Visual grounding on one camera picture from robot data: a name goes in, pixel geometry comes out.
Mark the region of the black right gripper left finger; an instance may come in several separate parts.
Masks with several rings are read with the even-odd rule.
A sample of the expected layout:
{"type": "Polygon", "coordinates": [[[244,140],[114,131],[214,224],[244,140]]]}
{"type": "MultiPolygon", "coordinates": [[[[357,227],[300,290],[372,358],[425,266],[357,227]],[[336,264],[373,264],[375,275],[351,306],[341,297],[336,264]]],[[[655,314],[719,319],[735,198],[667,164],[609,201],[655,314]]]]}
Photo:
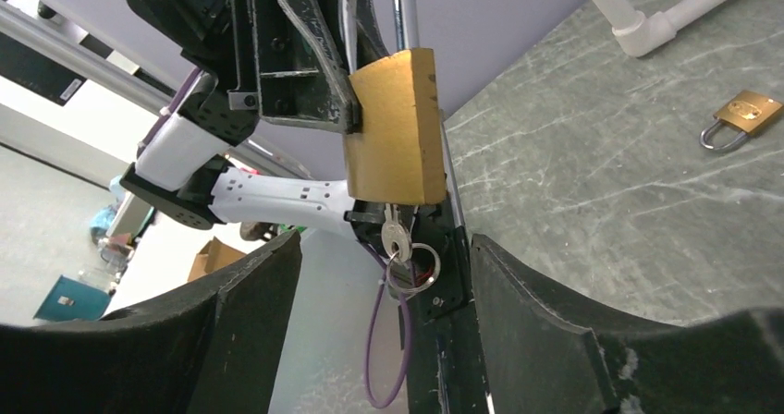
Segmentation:
{"type": "Polygon", "coordinates": [[[5,413],[265,413],[302,254],[288,232],[99,321],[1,329],[5,413]]]}

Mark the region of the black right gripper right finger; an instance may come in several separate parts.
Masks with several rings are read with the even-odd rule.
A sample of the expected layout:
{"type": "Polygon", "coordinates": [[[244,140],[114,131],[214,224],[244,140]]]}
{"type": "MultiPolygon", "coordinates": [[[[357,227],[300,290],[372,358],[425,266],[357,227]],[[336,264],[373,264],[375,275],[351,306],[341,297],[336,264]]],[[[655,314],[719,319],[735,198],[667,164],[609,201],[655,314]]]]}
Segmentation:
{"type": "Polygon", "coordinates": [[[475,235],[472,287],[498,413],[779,413],[783,311],[682,327],[613,309],[475,235]]]}

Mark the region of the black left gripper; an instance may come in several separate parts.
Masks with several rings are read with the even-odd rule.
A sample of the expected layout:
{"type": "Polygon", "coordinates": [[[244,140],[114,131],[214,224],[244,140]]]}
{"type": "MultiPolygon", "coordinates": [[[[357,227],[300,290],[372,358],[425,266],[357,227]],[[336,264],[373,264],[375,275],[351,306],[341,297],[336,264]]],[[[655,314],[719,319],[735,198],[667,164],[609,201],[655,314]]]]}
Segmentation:
{"type": "MultiPolygon", "coordinates": [[[[255,114],[229,104],[238,86],[231,0],[126,1],[202,72],[178,114],[231,146],[250,137],[255,114]]],[[[359,130],[348,72],[388,56],[373,0],[346,0],[348,72],[338,48],[337,0],[250,1],[260,118],[339,134],[359,130]]]]}

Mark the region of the large brass padlock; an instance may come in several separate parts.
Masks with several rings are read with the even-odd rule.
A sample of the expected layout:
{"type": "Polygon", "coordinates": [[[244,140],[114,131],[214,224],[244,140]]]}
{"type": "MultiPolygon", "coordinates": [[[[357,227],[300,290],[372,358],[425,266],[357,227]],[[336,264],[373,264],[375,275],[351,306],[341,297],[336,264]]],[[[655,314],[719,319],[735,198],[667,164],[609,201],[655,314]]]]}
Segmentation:
{"type": "Polygon", "coordinates": [[[339,0],[349,81],[361,129],[344,137],[349,195],[360,201],[430,205],[447,195],[435,55],[419,40],[416,0],[393,0],[398,51],[358,60],[358,0],[339,0]]]}

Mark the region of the silver key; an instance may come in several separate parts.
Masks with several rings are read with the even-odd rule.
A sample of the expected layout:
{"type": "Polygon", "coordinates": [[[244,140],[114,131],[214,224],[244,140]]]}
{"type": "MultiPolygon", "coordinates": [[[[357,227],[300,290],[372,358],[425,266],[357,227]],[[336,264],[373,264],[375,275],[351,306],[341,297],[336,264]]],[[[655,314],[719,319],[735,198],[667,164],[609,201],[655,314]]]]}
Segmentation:
{"type": "Polygon", "coordinates": [[[381,241],[390,260],[407,262],[411,258],[411,239],[409,231],[399,218],[398,206],[387,203],[384,209],[385,221],[381,227],[381,241]]]}

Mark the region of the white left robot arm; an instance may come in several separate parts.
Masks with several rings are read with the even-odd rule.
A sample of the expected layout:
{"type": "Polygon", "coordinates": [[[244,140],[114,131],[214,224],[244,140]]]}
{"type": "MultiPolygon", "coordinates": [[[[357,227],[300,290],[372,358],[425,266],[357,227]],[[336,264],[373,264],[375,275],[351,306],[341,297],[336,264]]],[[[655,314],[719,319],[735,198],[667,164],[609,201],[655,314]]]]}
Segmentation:
{"type": "Polygon", "coordinates": [[[366,241],[384,207],[343,180],[270,177],[226,155],[266,125],[345,136],[361,109],[350,63],[386,55],[372,0],[127,0],[198,68],[122,185],[183,225],[265,222],[366,241]]]}

